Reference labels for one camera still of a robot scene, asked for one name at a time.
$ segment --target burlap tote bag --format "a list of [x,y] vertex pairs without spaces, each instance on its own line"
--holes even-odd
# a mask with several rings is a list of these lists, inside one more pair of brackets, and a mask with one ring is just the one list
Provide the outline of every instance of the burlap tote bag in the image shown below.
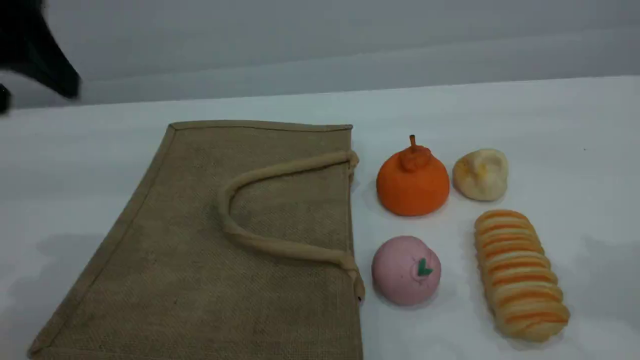
[[361,359],[351,126],[172,124],[33,359]]

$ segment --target pink toy peach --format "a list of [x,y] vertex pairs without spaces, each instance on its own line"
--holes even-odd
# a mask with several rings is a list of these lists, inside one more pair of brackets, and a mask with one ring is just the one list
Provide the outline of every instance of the pink toy peach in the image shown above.
[[430,298],[440,284],[438,256],[414,236],[398,236],[382,244],[371,265],[378,291],[389,301],[412,306]]

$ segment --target toy bread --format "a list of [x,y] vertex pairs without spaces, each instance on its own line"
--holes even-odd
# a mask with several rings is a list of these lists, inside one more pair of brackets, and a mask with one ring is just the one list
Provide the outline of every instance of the toy bread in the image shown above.
[[497,200],[507,191],[509,164],[502,151],[481,149],[460,158],[453,166],[453,186],[469,199]]
[[539,342],[562,331],[569,310],[529,219],[516,211],[491,210],[475,228],[484,291],[500,331]]

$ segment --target rope handle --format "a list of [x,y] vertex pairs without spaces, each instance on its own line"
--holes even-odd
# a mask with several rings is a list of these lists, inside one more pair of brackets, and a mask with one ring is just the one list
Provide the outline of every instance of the rope handle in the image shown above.
[[353,151],[331,152],[313,158],[277,164],[245,172],[233,178],[219,192],[218,212],[222,217],[223,231],[236,242],[272,256],[336,264],[347,272],[353,282],[355,296],[359,301],[363,301],[365,295],[364,282],[360,277],[360,271],[355,259],[348,252],[259,236],[243,229],[231,218],[229,213],[231,200],[238,189],[245,185],[271,177],[314,170],[345,162],[349,162],[349,180],[352,180],[353,171],[358,164],[358,155]]

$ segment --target white wall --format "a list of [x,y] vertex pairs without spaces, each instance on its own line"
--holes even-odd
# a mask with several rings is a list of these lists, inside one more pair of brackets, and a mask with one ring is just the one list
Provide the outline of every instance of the white wall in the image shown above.
[[[49,0],[82,103],[640,74],[638,0]],[[67,102],[0,74],[16,106]]]

